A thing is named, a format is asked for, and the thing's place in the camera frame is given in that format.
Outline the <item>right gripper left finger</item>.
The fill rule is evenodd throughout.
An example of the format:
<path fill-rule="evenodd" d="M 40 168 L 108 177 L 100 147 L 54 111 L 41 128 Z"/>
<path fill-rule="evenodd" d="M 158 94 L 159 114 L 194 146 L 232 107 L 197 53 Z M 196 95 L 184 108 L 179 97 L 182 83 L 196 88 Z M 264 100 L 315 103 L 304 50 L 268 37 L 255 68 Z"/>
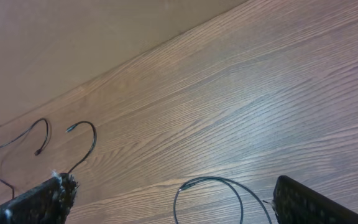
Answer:
<path fill-rule="evenodd" d="M 73 175 L 56 174 L 0 205 L 0 224 L 65 224 L 77 189 Z"/>

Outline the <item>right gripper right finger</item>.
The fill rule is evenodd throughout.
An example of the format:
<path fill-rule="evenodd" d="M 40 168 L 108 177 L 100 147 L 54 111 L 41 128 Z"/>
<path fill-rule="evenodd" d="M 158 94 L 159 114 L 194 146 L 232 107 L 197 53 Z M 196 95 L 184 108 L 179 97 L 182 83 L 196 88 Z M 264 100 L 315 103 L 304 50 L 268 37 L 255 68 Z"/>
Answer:
<path fill-rule="evenodd" d="M 358 224 L 358 213 L 281 175 L 273 191 L 273 205 L 280 224 Z"/>

